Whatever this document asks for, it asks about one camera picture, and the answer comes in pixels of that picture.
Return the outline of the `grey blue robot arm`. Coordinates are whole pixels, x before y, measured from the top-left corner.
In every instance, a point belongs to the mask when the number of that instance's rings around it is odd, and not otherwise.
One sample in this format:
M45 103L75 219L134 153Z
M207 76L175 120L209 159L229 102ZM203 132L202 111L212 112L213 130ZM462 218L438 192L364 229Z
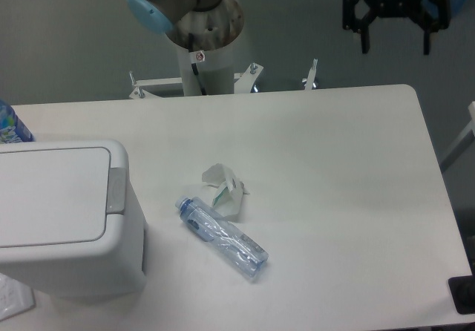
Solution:
M126 0L136 20L164 33L189 52L218 50L243 30L244 15L235 0ZM361 50L370 49L369 26L377 18L409 18L424 32L424 54L432 33L451 23L451 0L342 0L342 27L359 34Z

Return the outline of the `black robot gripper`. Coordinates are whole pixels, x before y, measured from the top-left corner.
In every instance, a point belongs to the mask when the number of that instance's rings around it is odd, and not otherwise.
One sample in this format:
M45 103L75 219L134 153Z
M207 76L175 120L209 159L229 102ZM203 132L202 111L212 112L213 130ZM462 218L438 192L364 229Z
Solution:
M369 10L362 18L356 16L357 4L363 1ZM423 31L423 54L429 55L431 36L446 30L451 23L451 0L427 0L436 7L433 16L422 4L423 0L342 0L342 28L360 35L361 52L370 49L369 26L379 17L409 17Z

